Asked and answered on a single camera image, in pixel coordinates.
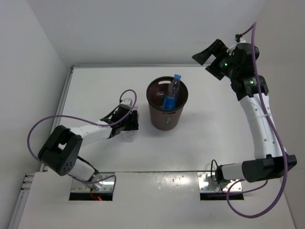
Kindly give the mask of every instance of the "robotic arm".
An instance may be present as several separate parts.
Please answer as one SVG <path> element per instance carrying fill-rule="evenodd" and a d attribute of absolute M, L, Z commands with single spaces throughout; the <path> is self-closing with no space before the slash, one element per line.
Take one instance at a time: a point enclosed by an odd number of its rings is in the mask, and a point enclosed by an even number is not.
<path fill-rule="evenodd" d="M 217 166 L 215 172 L 217 183 L 234 179 L 256 182 L 282 177 L 284 174 L 283 155 L 262 109 L 254 76 L 251 44 L 243 40 L 232 50 L 217 39 L 210 47 L 195 54 L 193 59 L 203 65 L 211 55 L 214 55 L 216 59 L 206 67 L 206 70 L 219 80 L 224 76 L 231 80 L 231 88 L 236 93 L 237 100 L 249 122 L 255 157 L 255 160 L 251 161 Z M 259 50 L 255 47 L 256 59 L 258 56 Z M 268 110 L 267 115 L 273 122 L 269 106 L 269 90 L 264 77 L 259 76 L 259 80 L 264 104 Z M 288 170 L 290 170 L 296 165 L 295 155 L 287 156 L 287 161 Z"/>
<path fill-rule="evenodd" d="M 78 156 L 80 148 L 100 139 L 112 138 L 121 131 L 138 130 L 138 113 L 137 110 L 130 112 L 131 106 L 131 99 L 122 100 L 96 125 L 56 127 L 38 153 L 39 160 L 60 176 L 68 174 L 83 181 L 91 181 L 98 171 Z M 130 114 L 117 125 L 104 127 L 119 121 L 128 112 Z"/>

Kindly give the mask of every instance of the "water bottle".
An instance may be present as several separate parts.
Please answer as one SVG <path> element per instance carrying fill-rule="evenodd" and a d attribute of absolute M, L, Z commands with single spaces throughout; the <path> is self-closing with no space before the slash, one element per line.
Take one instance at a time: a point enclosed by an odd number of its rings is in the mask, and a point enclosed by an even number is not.
<path fill-rule="evenodd" d="M 168 85 L 167 93 L 163 102 L 163 109 L 175 109 L 178 102 L 179 86 L 181 76 L 175 74 L 173 81 Z"/>

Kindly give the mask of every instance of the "brown cup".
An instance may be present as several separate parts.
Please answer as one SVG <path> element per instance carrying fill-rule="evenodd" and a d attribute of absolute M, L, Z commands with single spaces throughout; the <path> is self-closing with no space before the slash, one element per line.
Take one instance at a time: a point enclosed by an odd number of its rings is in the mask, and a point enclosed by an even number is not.
<path fill-rule="evenodd" d="M 159 130 L 171 130 L 178 124 L 181 112 L 189 96 L 185 84 L 180 81 L 177 107 L 172 110 L 164 110 L 164 97 L 172 80 L 173 77 L 171 76 L 160 77 L 152 81 L 146 90 L 151 122 Z"/>

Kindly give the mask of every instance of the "white surface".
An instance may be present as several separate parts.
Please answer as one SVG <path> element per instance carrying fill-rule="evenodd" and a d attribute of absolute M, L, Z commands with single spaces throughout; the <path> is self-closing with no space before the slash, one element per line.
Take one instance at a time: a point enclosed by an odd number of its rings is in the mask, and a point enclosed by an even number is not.
<path fill-rule="evenodd" d="M 298 229 L 305 226 L 304 61 L 259 66 L 271 91 L 270 106 L 276 128 L 288 153 L 297 158 L 297 165 L 288 173 L 285 195 Z"/>
<path fill-rule="evenodd" d="M 263 101 L 268 115 L 274 124 L 269 105 L 269 96 L 263 94 Z M 267 155 L 272 157 L 283 156 L 280 145 L 264 114 L 259 94 L 255 94 L 252 98 L 246 96 L 240 101 L 240 105 L 244 109 L 250 126 L 255 158 L 262 159 L 266 158 Z"/>
<path fill-rule="evenodd" d="M 25 173 L 39 169 L 26 137 L 39 119 L 55 113 L 67 74 L 25 0 L 0 3 L 0 228 L 7 228 Z M 33 133 L 35 152 L 51 121 Z"/>
<path fill-rule="evenodd" d="M 200 201 L 197 173 L 117 173 L 113 201 L 69 201 L 70 177 L 36 173 L 19 229 L 293 229 L 284 196 L 267 215 L 249 220 L 226 201 Z M 244 185 L 246 189 L 256 184 Z M 266 208 L 280 188 L 272 180 L 233 205 L 246 214 Z"/>
<path fill-rule="evenodd" d="M 175 73 L 188 87 L 188 101 L 177 127 L 157 130 L 150 122 L 146 88 L 152 80 Z M 126 89 L 138 94 L 137 136 L 132 143 L 115 137 L 82 147 L 79 155 L 98 170 L 194 171 L 208 169 L 212 159 L 219 164 L 254 159 L 249 124 L 229 80 L 218 81 L 204 67 L 77 68 L 63 114 L 97 120 L 118 105 Z M 65 118 L 61 124 L 83 125 Z"/>
<path fill-rule="evenodd" d="M 28 0 L 66 66 L 194 63 L 217 38 L 227 45 L 265 0 Z"/>

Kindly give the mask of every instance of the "metal mounting plate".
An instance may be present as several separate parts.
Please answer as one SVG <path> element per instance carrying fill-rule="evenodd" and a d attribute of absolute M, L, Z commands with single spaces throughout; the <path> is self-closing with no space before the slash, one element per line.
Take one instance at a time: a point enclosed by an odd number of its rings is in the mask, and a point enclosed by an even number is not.
<path fill-rule="evenodd" d="M 200 193 L 226 193 L 229 187 L 236 181 L 231 180 L 228 183 L 218 184 L 216 181 L 213 181 L 211 178 L 211 172 L 199 172 L 198 174 L 198 184 Z M 242 192 L 242 184 L 237 183 L 231 189 L 230 192 Z"/>
<path fill-rule="evenodd" d="M 99 173 L 100 178 L 108 177 L 110 175 L 114 175 L 114 173 Z M 99 182 L 99 186 L 101 187 L 100 189 L 93 189 L 92 193 L 112 193 L 113 186 L 114 186 L 114 177 L 111 177 L 105 181 Z M 90 188 L 89 186 L 74 180 L 72 181 L 71 185 L 71 193 L 90 193 Z"/>

